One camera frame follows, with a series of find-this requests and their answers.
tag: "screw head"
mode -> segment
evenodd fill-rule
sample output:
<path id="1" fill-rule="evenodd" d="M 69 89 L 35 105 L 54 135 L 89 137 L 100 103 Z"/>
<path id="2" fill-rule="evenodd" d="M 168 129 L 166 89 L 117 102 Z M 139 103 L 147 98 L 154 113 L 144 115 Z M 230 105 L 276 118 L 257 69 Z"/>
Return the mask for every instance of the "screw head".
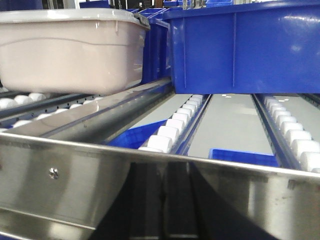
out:
<path id="1" fill-rule="evenodd" d="M 49 176 L 52 179 L 58 179 L 59 178 L 59 173 L 58 173 L 58 169 L 57 168 L 50 168 L 49 169 Z"/>

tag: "beige plastic tub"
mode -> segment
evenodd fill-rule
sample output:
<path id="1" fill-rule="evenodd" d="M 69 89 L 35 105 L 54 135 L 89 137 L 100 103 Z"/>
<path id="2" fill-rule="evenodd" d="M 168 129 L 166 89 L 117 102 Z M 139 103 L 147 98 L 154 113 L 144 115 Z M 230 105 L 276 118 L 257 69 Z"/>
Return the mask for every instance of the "beige plastic tub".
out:
<path id="1" fill-rule="evenodd" d="M 0 13 L 1 82 L 26 92 L 119 92 L 141 81 L 147 30 L 117 9 Z"/>

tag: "blue crate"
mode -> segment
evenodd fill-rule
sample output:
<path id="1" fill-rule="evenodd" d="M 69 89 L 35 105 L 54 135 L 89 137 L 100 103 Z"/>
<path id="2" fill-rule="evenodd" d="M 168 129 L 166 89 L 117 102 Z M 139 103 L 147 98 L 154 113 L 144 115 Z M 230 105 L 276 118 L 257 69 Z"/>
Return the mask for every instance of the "blue crate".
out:
<path id="1" fill-rule="evenodd" d="M 156 24 L 157 16 L 165 8 L 147 8 L 139 13 L 149 19 L 150 31 L 145 35 L 143 49 L 142 84 L 164 77 L 161 64 L 161 54 L 166 41 L 168 28 Z"/>
<path id="2" fill-rule="evenodd" d="M 179 94 L 320 93 L 320 1 L 167 12 Z"/>
<path id="3" fill-rule="evenodd" d="M 79 3 L 81 9 L 90 9 L 90 8 L 110 8 L 109 1 L 100 0 L 100 1 L 84 1 Z"/>
<path id="4" fill-rule="evenodd" d="M 127 10 L 128 12 L 133 13 L 133 14 L 136 14 L 137 12 L 139 12 L 138 8 L 130 8 L 130 9 L 125 9 L 125 10 Z"/>
<path id="5" fill-rule="evenodd" d="M 183 5 L 184 5 L 184 1 L 183 1 L 183 0 L 178 0 L 178 5 L 179 5 L 179 6 L 183 6 Z M 187 5 L 187 6 L 190 6 L 190 1 L 187 1 L 187 2 L 186 2 L 186 5 Z"/>
<path id="6" fill-rule="evenodd" d="M 42 0 L 0 0 L 0 11 L 40 10 Z"/>
<path id="7" fill-rule="evenodd" d="M 178 6 L 178 0 L 163 1 L 163 6 L 164 7 L 176 7 L 176 6 Z"/>
<path id="8" fill-rule="evenodd" d="M 233 1 L 228 0 L 207 0 L 205 3 L 205 6 L 207 8 L 214 8 L 214 7 L 222 7 L 222 6 L 228 6 L 232 5 Z"/>
<path id="9" fill-rule="evenodd" d="M 138 149 L 148 138 L 164 124 L 166 120 L 157 121 L 151 124 L 130 128 L 120 134 L 109 143 L 103 142 L 103 145 Z"/>
<path id="10" fill-rule="evenodd" d="M 209 151 L 209 159 L 279 167 L 276 157 L 273 154 L 252 151 L 235 151 L 229 149 L 211 148 Z"/>

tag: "conveyor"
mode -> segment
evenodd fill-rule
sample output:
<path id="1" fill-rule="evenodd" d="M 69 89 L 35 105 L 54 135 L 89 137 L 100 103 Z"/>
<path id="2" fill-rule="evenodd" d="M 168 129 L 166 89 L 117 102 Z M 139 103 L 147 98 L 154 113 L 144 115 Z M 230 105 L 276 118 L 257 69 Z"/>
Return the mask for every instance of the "conveyor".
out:
<path id="1" fill-rule="evenodd" d="M 0 233 L 21 240 L 320 238 L 317 167 L 303 169 L 268 107 L 281 100 L 318 141 L 303 110 L 290 106 L 306 104 L 314 117 L 319 110 L 305 99 L 319 104 L 316 95 L 203 95 L 169 153 L 101 144 L 174 97 L 164 78 L 114 95 L 59 95 L 0 111 L 8 128 L 0 133 Z M 69 110 L 35 119 L 57 107 Z M 20 120 L 31 122 L 10 127 Z M 272 151 L 281 167 L 207 159 L 214 147 Z"/>

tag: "aluminum rail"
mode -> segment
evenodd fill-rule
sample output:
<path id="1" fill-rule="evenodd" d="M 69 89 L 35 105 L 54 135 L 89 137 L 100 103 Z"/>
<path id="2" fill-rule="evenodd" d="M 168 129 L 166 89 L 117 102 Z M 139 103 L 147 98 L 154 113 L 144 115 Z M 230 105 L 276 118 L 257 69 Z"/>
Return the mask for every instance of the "aluminum rail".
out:
<path id="1" fill-rule="evenodd" d="M 265 127 L 265 134 L 267 135 L 279 165 L 283 168 L 301 170 L 298 160 L 292 153 L 285 138 L 280 133 L 279 128 L 276 126 L 276 123 L 264 105 L 263 94 L 252 94 L 251 97 L 259 114 L 261 123 Z"/>
<path id="2" fill-rule="evenodd" d="M 6 133 L 85 143 L 107 142 L 173 94 L 169 78 L 12 128 Z"/>
<path id="3" fill-rule="evenodd" d="M 88 94 L 67 94 L 4 109 L 0 111 L 0 127 L 7 127 L 13 125 L 19 120 L 29 120 L 40 114 L 54 112 L 59 108 L 68 108 L 71 104 L 83 103 L 85 100 L 91 100 L 94 97 L 99 96 Z"/>
<path id="4" fill-rule="evenodd" d="M 271 235 L 320 239 L 317 173 L 9 133 L 0 133 L 0 233 L 88 239 L 131 163 L 168 162 L 193 163 L 221 198 Z"/>
<path id="5" fill-rule="evenodd" d="M 299 96 L 314 105 L 316 108 L 320 109 L 320 94 L 304 93 L 299 94 Z"/>

